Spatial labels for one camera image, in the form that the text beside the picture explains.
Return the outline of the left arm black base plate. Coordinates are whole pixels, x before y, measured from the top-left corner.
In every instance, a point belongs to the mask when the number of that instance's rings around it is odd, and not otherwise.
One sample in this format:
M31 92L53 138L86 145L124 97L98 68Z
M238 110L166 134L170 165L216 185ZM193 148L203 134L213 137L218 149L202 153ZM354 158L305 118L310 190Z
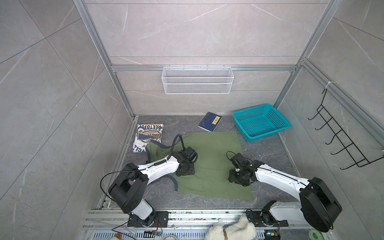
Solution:
M152 213L147 219L142 220L137 215L131 214L127 223L128 227L151 227L151 228L165 228L168 226L169 212L157 211Z

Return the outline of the green tank top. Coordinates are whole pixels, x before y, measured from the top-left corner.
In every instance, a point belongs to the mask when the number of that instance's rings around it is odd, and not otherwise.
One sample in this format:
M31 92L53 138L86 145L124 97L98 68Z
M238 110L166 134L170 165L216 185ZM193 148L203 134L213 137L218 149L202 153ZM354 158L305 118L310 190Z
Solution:
M193 175L166 175L174 182L176 191L213 198L253 200L250 186L244 187L228 180L230 170L235 167L227 152L232 152L232 155L242 153L237 132L198 132L182 138L185 147L197 152L198 160L194 163Z

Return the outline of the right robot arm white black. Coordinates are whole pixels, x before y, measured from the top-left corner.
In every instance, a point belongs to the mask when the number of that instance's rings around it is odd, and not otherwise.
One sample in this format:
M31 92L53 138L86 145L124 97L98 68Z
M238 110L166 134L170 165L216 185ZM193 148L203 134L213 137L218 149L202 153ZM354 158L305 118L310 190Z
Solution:
M251 161L240 153L234 154L229 160L235 167L230 170L229 182L244 187L261 182L297 199L289 203L270 201L258 216L251 210L247 211L247 218L255 225L272 227L279 222L293 222L310 225L323 233L333 229L343 208L322 179L314 177L308 180L292 176L261 161Z

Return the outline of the white tank top navy trim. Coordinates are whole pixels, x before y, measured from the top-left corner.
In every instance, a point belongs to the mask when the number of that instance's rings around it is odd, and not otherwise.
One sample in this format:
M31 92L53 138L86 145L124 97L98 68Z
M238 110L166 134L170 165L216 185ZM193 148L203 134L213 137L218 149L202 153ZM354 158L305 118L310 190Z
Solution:
M160 143L163 129L164 124L138 124L133 143L133 152L145 152L147 145L152 140Z

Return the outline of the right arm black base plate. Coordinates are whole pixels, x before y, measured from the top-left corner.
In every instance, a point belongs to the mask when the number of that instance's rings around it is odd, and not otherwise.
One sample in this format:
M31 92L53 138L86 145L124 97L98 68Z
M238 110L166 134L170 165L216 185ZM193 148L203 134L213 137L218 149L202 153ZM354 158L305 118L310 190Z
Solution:
M245 211L246 217L249 222L253 223L256 227L288 227L288 221L276 220L270 213L263 212L262 210L254 211L247 209Z

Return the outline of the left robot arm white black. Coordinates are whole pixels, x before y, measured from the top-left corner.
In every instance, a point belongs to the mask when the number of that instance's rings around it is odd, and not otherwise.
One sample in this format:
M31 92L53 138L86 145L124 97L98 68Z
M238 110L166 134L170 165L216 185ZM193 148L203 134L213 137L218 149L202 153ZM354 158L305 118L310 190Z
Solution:
M198 153L191 147L185 147L181 135L176 135L166 157L145 165L129 163L120 171L104 175L119 174L103 194L115 202L125 214L133 214L145 227L156 219L156 210L143 199L147 186L168 175L178 177L195 174L195 162Z

